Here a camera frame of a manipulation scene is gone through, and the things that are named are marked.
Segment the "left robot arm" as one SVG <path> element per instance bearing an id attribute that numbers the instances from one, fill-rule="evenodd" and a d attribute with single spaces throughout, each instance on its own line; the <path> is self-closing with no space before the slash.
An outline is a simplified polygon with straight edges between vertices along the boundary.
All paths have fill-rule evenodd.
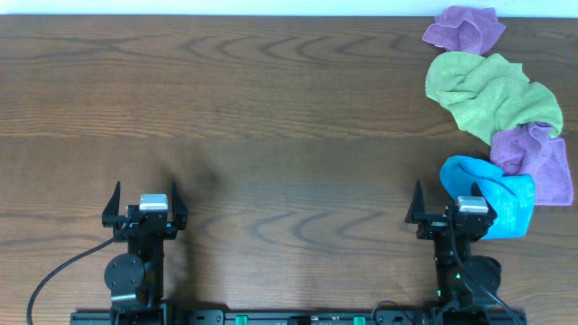
<path id="1" fill-rule="evenodd" d="M 116 243 L 127 252 L 107 265 L 104 280 L 111 291 L 112 309 L 132 313 L 156 309 L 163 298 L 163 244 L 186 228 L 188 209 L 176 184 L 171 194 L 143 194 L 139 203 L 119 214 L 117 185 L 102 213 L 102 224 L 113 229 Z"/>

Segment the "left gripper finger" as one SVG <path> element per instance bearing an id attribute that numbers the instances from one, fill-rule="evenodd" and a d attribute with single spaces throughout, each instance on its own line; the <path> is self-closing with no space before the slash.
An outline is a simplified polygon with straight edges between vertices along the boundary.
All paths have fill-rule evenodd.
<path id="1" fill-rule="evenodd" d="M 175 182 L 172 183 L 171 199 L 172 223 L 177 227 L 178 230 L 184 230 L 188 221 L 188 208 L 184 203 Z"/>
<path id="2" fill-rule="evenodd" d="M 103 218 L 115 218 L 118 216 L 119 204 L 120 204 L 120 194 L 121 194 L 121 183 L 118 181 L 113 194 L 105 206 L 102 217 Z"/>

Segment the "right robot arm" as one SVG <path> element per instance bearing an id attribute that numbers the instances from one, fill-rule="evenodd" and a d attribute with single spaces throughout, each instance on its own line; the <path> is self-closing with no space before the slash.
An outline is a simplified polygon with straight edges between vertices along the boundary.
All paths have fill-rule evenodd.
<path id="1" fill-rule="evenodd" d="M 488 234 L 496 218 L 477 184 L 471 186 L 469 196 L 460 196 L 441 214 L 426 211 L 423 186 L 420 181 L 415 184 L 405 223 L 417 225 L 417 238 L 433 241 L 442 304 L 468 310 L 497 303 L 501 264 L 471 253 L 471 244 Z"/>

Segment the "blue microfibre cloth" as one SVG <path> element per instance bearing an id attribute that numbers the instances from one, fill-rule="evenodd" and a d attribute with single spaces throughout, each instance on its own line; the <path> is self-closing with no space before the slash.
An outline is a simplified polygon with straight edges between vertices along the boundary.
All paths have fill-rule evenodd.
<path id="1" fill-rule="evenodd" d="M 527 234 L 535 206 L 535 184 L 531 176 L 507 176 L 490 162 L 455 155 L 443 164 L 439 177 L 453 200 L 471 195 L 471 185 L 479 184 L 498 214 L 483 239 L 513 239 Z"/>

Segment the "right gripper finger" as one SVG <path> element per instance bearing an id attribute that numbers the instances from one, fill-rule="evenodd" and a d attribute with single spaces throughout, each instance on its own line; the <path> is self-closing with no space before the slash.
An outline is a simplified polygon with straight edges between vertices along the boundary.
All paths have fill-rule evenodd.
<path id="1" fill-rule="evenodd" d="M 420 181 L 415 183 L 415 189 L 410 207 L 406 213 L 406 224 L 418 224 L 425 220 L 425 204 L 423 187 Z"/>
<path id="2" fill-rule="evenodd" d="M 486 206 L 486 214 L 489 216 L 489 218 L 491 218 L 492 220 L 495 220 L 498 216 L 496 210 L 491 206 L 491 204 L 489 203 L 488 199 L 484 196 L 482 190 L 480 189 L 480 186 L 477 182 L 474 182 L 471 185 L 471 194 L 478 198 L 478 199 L 482 199 L 485 203 Z"/>

